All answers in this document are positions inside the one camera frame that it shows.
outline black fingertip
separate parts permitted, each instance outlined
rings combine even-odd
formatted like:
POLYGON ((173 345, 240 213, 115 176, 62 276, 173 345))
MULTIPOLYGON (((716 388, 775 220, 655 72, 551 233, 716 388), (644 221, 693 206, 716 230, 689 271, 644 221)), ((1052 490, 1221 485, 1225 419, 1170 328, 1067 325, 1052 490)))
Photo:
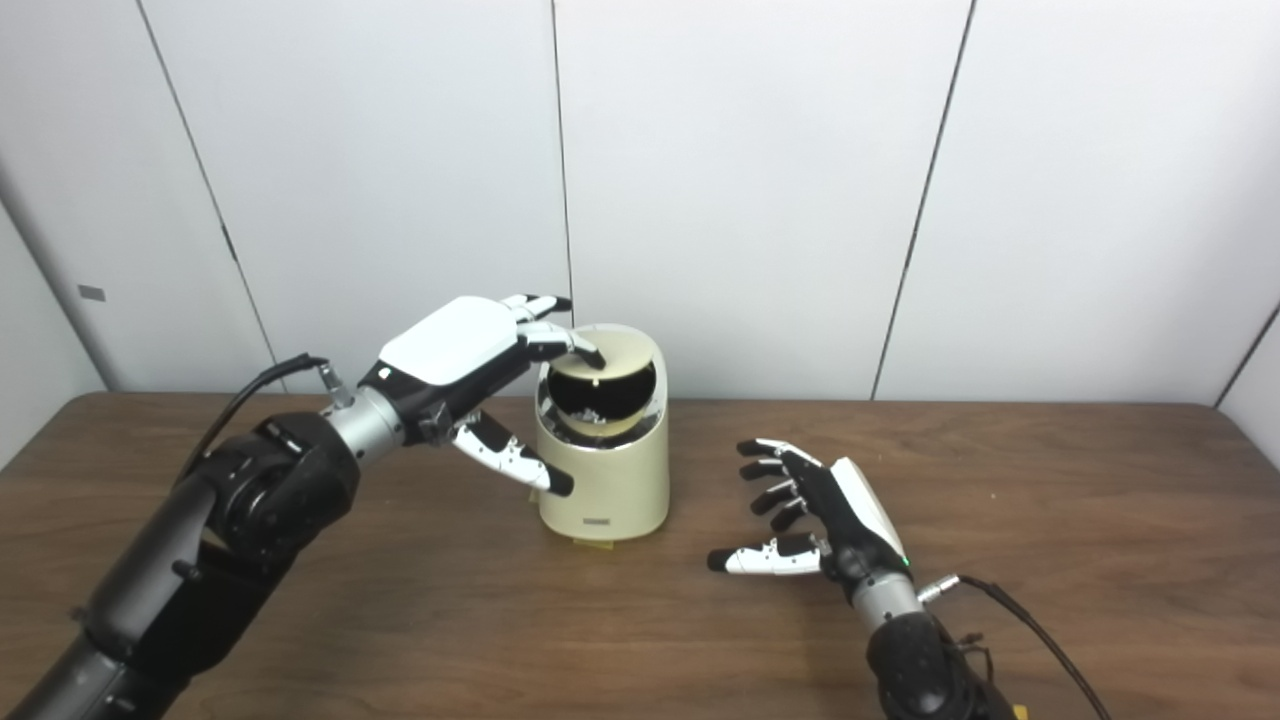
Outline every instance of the black fingertip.
POLYGON ((552 465, 547 466, 547 477, 550 482, 550 487, 547 488, 552 495, 558 495, 561 497, 568 497, 573 495, 573 475, 570 475, 559 468, 552 465))
POLYGON ((744 439, 737 443, 737 454, 750 457, 753 455, 772 455, 773 451, 754 439, 744 439))
POLYGON ((581 357, 582 357, 582 361, 586 363, 586 365, 589 368, 591 368, 593 370, 603 370, 604 369, 604 355, 600 355, 599 350, 593 350, 590 352, 582 352, 581 357))
POLYGON ((707 569, 716 573, 727 573, 728 559, 733 557, 737 550, 713 550, 707 553, 707 569))

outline white robotic hand cover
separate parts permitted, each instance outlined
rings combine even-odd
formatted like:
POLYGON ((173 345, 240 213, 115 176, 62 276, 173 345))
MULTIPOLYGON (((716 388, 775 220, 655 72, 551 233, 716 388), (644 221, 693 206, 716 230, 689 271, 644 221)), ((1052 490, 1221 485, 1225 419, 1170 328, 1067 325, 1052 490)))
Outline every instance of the white robotic hand cover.
POLYGON ((557 346, 557 355, 577 352, 593 366, 604 366, 596 347, 573 331, 532 322, 567 309, 554 296, 515 295, 500 302, 458 297, 384 345, 378 359, 433 386, 456 383, 522 341, 557 346))

